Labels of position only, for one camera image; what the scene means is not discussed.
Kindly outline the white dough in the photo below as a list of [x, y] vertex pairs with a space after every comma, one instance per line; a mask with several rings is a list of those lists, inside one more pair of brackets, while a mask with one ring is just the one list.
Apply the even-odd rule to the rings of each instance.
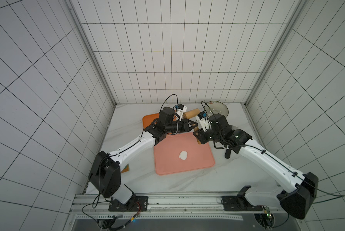
[[187, 151], [182, 151], [182, 152], [179, 154], [179, 158], [180, 158], [181, 160], [186, 160], [187, 157], [188, 157], [187, 155], [188, 155]]

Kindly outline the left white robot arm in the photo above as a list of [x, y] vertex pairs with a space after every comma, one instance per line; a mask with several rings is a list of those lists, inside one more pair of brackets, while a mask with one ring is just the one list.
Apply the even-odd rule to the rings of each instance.
[[122, 182], [121, 171], [131, 160], [160, 143], [168, 134], [186, 133], [197, 128], [198, 123], [191, 118], [199, 113], [198, 108], [187, 111], [182, 104], [178, 104], [176, 109], [170, 107], [161, 109], [159, 117], [144, 128], [141, 135], [134, 140], [115, 151], [99, 152], [91, 167], [88, 180], [104, 198], [111, 197], [123, 205], [132, 205], [135, 194]]

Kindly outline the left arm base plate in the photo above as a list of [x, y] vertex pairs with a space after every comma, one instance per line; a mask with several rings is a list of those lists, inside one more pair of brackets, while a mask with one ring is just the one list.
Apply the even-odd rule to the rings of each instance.
[[147, 211], [148, 196], [133, 195], [128, 202], [122, 204], [116, 199], [111, 200], [110, 212], [144, 212]]

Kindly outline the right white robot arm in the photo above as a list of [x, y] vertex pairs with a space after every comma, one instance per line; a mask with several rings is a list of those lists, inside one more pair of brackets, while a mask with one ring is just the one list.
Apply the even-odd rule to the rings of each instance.
[[266, 172], [275, 184], [251, 186], [245, 192], [245, 199], [253, 206], [282, 208], [297, 219], [305, 219], [317, 196], [318, 177], [303, 173], [286, 164], [262, 147], [248, 133], [234, 129], [222, 114], [206, 116], [200, 121], [201, 129], [194, 136], [205, 144], [218, 142], [228, 152], [239, 154]]

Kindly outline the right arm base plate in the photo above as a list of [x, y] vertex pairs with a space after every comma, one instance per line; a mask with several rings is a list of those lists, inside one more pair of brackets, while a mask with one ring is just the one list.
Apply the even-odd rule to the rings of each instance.
[[247, 185], [243, 187], [241, 191], [235, 196], [222, 196], [221, 204], [223, 205], [224, 211], [263, 211], [262, 206], [253, 206], [245, 198], [245, 194], [250, 188], [251, 186]]

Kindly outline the wooden dough roller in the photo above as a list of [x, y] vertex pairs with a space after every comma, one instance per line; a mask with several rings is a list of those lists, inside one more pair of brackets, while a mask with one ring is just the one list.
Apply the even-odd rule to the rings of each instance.
[[183, 118], [191, 119], [196, 117], [200, 113], [200, 109], [196, 108], [183, 113]]

